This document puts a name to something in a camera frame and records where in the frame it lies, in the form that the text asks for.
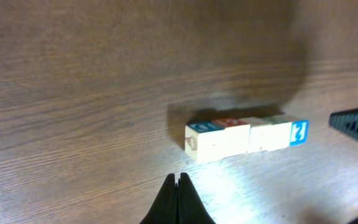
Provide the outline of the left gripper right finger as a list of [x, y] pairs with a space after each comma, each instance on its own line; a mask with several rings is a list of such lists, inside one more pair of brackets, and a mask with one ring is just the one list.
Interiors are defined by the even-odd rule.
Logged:
[[215, 224], [204, 207], [190, 176], [182, 172], [178, 180], [179, 224]]

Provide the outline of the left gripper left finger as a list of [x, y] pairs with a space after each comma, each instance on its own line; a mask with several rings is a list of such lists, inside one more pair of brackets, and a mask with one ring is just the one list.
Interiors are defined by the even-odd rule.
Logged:
[[177, 183], [168, 174], [146, 216], [140, 224], [175, 224], [177, 221]]

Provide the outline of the wooden block letter N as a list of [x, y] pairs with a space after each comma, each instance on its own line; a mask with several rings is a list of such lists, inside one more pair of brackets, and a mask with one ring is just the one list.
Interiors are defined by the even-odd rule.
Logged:
[[290, 115], [280, 114], [265, 117], [264, 120], [271, 122], [263, 135], [262, 149], [275, 151], [290, 145], [291, 126], [293, 118]]

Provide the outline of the wooden block number one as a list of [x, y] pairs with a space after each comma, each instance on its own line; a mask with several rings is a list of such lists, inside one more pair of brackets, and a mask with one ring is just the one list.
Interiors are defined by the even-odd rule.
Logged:
[[237, 118], [214, 119], [213, 123], [222, 126], [223, 157], [245, 154], [249, 150], [250, 124]]

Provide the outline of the wooden block blue two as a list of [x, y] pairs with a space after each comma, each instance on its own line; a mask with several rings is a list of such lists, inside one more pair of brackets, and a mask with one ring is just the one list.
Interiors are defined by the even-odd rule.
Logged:
[[291, 122], [289, 146], [304, 144], [308, 137], [309, 120], [292, 115], [287, 115], [287, 120]]

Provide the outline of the wooden block number four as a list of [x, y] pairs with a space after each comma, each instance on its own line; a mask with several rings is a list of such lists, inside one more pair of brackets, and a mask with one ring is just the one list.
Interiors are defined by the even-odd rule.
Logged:
[[197, 164], [223, 158], [224, 128], [211, 121], [185, 126], [185, 153]]

